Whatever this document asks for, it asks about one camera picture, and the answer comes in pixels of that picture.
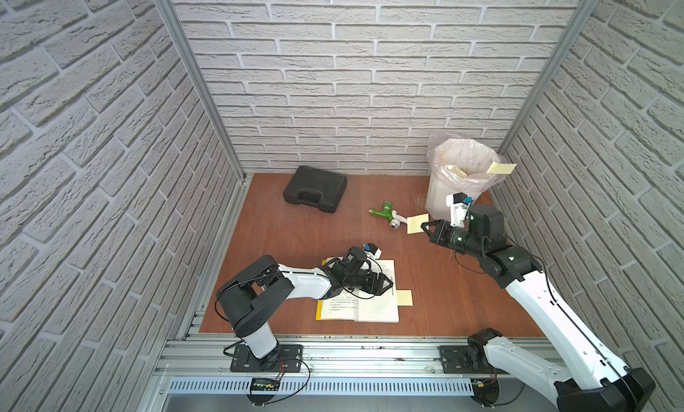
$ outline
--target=book page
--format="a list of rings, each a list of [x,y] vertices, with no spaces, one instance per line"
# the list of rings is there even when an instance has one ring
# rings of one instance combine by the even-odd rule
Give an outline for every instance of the book page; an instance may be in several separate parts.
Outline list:
[[[358,320],[359,322],[380,322],[380,323],[398,323],[399,322],[399,307],[397,303],[397,280],[394,274],[393,260],[379,260],[378,263],[389,280],[394,283],[391,289],[388,289],[379,297],[371,299],[358,300]],[[377,265],[373,262],[373,270],[377,271]],[[366,292],[359,292],[358,296],[370,296]]]
[[[316,320],[358,321],[358,302],[358,298],[343,290],[336,297],[318,301]]]

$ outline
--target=trash bin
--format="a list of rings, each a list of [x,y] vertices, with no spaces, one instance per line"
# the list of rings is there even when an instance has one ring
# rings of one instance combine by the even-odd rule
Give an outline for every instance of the trash bin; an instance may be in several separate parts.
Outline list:
[[[474,139],[433,135],[427,146],[427,160],[431,170],[425,208],[433,219],[449,220],[451,217],[445,201],[447,195],[464,193],[475,201],[506,178],[506,175],[486,173],[492,162],[507,161]]]

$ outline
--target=white brick wall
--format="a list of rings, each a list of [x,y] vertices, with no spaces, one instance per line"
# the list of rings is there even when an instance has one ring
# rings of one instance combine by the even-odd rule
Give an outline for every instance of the white brick wall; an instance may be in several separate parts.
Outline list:
[[[152,0],[0,0],[0,411],[137,407],[235,182]]]
[[[500,144],[578,1],[174,0],[247,171],[421,175]]]
[[[585,321],[684,407],[684,0],[602,0],[493,189]]]

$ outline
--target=black carrying case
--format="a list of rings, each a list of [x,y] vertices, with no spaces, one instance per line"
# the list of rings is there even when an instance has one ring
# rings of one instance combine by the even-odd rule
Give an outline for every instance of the black carrying case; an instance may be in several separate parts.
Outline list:
[[[335,213],[346,187],[347,177],[340,173],[300,166],[283,191],[283,198],[290,204],[305,204]]]

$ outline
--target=metal base plate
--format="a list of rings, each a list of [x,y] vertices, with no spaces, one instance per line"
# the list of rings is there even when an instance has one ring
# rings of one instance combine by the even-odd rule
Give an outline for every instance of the metal base plate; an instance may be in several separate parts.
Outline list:
[[[301,344],[281,344],[277,356],[283,357],[285,373],[297,373],[302,363],[296,359],[302,358],[303,347]],[[231,372],[279,372],[279,360],[265,361],[256,358],[250,348],[244,344],[235,347],[235,358],[230,363]]]
[[[445,374],[491,374],[492,368],[489,365],[480,365],[477,370],[473,370],[465,364],[463,355],[467,348],[467,345],[440,345],[439,362],[442,364],[442,371]],[[497,369],[497,373],[506,372]]]

